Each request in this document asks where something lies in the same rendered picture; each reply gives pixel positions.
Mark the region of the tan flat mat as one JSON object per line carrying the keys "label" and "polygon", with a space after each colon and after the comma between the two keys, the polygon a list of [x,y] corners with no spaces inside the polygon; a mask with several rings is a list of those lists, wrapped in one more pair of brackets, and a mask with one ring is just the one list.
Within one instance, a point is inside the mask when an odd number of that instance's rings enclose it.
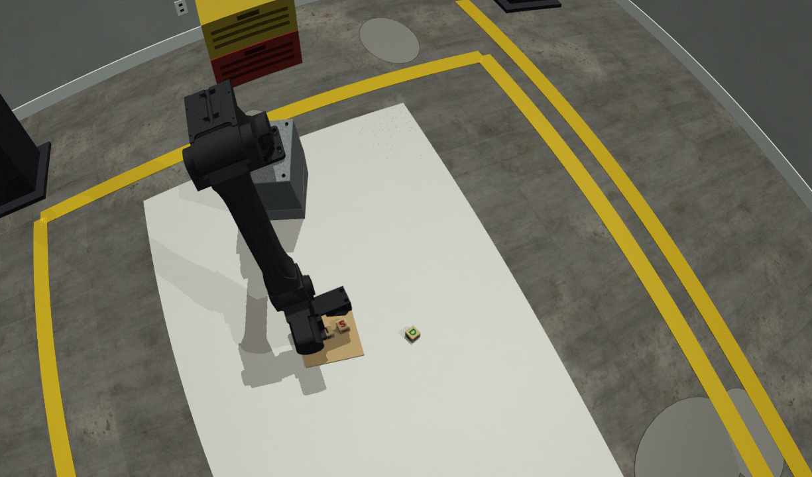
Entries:
{"label": "tan flat mat", "polygon": [[[325,345],[323,350],[312,355],[303,355],[306,368],[364,356],[352,311],[348,312],[346,316],[326,317],[326,315],[324,315],[321,316],[321,318],[323,318],[324,326],[327,324],[331,325],[334,338],[323,341]],[[346,322],[350,325],[350,331],[340,335],[335,322],[342,318],[346,318]]]}

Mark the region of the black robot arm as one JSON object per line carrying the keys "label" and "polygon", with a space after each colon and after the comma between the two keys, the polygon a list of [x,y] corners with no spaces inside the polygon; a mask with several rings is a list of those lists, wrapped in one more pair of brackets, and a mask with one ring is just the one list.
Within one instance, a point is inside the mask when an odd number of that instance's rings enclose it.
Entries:
{"label": "black robot arm", "polygon": [[352,306],[344,286],[313,297],[311,277],[282,248],[255,189],[251,172],[286,157],[278,127],[270,126],[266,111],[251,117],[237,107],[230,79],[184,103],[190,147],[182,156],[197,191],[212,187],[223,198],[264,274],[270,302],[290,324],[297,353],[323,350],[321,316],[346,316]]}

